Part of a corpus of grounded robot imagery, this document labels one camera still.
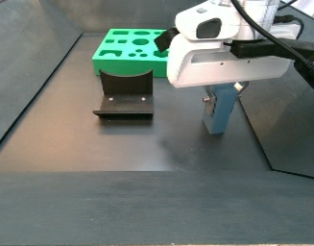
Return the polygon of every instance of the black surface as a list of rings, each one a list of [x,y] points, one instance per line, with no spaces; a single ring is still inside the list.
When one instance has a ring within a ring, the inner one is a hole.
[[[154,79],[152,120],[100,120],[103,91],[91,56],[103,35],[80,38],[0,146],[0,171],[267,170],[239,105],[227,131],[203,124],[205,90]]]
[[[274,172],[0,174],[0,245],[314,244],[314,181]]]
[[[314,19],[292,8],[286,13],[305,22],[300,39],[314,42]],[[314,177],[314,90],[294,68],[251,82],[241,103],[273,169]]]
[[[0,3],[0,139],[79,36],[48,0]]]

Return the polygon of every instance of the gray wall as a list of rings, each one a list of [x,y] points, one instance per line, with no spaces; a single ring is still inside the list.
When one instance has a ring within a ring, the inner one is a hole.
[[[178,12],[203,0],[51,0],[84,32],[110,28],[155,28],[172,26]]]
[[[48,0],[0,3],[0,139],[79,36]]]

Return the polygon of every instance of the gray floor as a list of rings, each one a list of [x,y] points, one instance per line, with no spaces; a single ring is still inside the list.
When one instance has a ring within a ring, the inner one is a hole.
[[[102,121],[91,57],[103,35],[80,38],[0,146],[0,171],[267,170],[239,105],[227,132],[209,135],[205,91],[154,80],[151,121]]]
[[[314,180],[269,171],[239,105],[209,135],[205,92],[155,79],[152,121],[100,121],[80,38],[0,145],[0,245],[314,244]]]

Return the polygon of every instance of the green foam holder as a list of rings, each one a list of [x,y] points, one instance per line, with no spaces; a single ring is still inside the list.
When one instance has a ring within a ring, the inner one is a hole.
[[[154,77],[167,77],[168,50],[159,52],[154,43],[164,30],[110,29],[92,56],[99,69],[115,75],[138,75],[152,69]]]

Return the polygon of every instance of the black bracket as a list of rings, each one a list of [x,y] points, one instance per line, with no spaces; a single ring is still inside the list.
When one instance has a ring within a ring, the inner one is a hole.
[[[104,91],[102,106],[94,113],[107,118],[150,118],[152,107],[152,70],[134,76],[112,75],[100,70]]]

